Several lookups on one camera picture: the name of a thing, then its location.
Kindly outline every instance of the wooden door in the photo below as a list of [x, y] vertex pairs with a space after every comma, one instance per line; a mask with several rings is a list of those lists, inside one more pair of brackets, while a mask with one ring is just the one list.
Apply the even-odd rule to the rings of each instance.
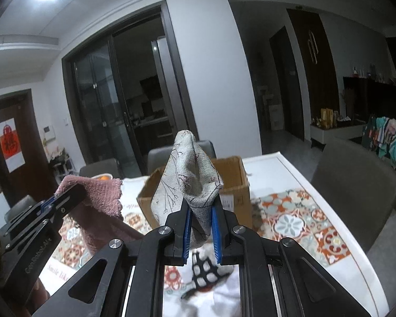
[[301, 10], [288, 9], [287, 12], [304, 62], [311, 118], [320, 117], [323, 108], [339, 111], [336, 69], [320, 16]]
[[270, 46], [279, 78], [285, 130], [304, 140], [301, 88], [294, 53], [285, 27], [270, 38]]
[[47, 199], [56, 191], [57, 183], [49, 170], [38, 133], [30, 91], [0, 100], [0, 123], [11, 119], [14, 119], [25, 163], [9, 171], [0, 142], [0, 185], [3, 194], [10, 206], [27, 194], [38, 202]]

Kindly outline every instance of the gray chair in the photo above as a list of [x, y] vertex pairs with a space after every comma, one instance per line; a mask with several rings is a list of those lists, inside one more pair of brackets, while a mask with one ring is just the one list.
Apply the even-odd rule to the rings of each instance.
[[113, 178], [117, 179], [125, 178], [120, 169], [119, 162], [115, 158], [94, 162], [79, 170], [79, 176], [85, 176], [86, 178], [91, 178], [104, 173], [109, 173], [113, 175]]
[[24, 196], [21, 200], [19, 200], [15, 205], [11, 207], [9, 211], [4, 215], [4, 221], [6, 223], [10, 222], [13, 218], [15, 218], [20, 213], [24, 212], [26, 209], [31, 206], [37, 204], [33, 197], [30, 195]]
[[335, 138], [324, 148], [311, 184], [367, 252], [396, 203], [396, 172], [361, 145]]
[[[204, 150], [211, 159], [216, 158], [213, 143], [210, 141], [197, 141], [197, 144]], [[150, 175], [155, 169], [165, 166], [170, 158], [173, 146], [152, 149], [148, 153], [147, 172]]]

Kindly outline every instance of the white tablecloth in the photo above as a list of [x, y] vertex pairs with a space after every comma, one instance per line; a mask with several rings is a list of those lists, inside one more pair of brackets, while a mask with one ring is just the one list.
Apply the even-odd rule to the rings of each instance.
[[[346, 243], [351, 255], [331, 264], [326, 270], [347, 290], [373, 317], [383, 317], [389, 312], [389, 306], [380, 281], [359, 244], [322, 196], [311, 186], [298, 170], [279, 152], [270, 155], [246, 158], [243, 160], [250, 184], [251, 198], [264, 197], [269, 194], [285, 192], [290, 189], [306, 190], [322, 209]], [[136, 197], [147, 176], [124, 179], [121, 203], [122, 214], [138, 213], [142, 215]], [[53, 294], [73, 274], [75, 270], [51, 258], [40, 275], [45, 288]], [[201, 307], [212, 300], [210, 292], [200, 295], [196, 305]]]

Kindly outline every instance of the dining table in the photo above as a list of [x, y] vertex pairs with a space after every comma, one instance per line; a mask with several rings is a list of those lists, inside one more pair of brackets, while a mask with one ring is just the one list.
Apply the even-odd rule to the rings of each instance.
[[[253, 229], [274, 240], [294, 238], [372, 317], [386, 316], [389, 305], [366, 254], [311, 183], [280, 152], [242, 161], [249, 181]], [[120, 198], [124, 221], [144, 234], [151, 227], [136, 197], [147, 178], [123, 179]], [[65, 221], [62, 229], [62, 242], [40, 275], [50, 294], [91, 257], [73, 221]], [[168, 288], [173, 292], [177, 286]]]

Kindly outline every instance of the white fabric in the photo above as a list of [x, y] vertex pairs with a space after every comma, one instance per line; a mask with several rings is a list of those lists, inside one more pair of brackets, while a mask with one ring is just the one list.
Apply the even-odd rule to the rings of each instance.
[[221, 188], [221, 176], [194, 135], [188, 130], [180, 131], [152, 198], [151, 210], [157, 222], [164, 225], [170, 213], [180, 210], [185, 198], [194, 215], [190, 247], [197, 248], [211, 234], [211, 205]]

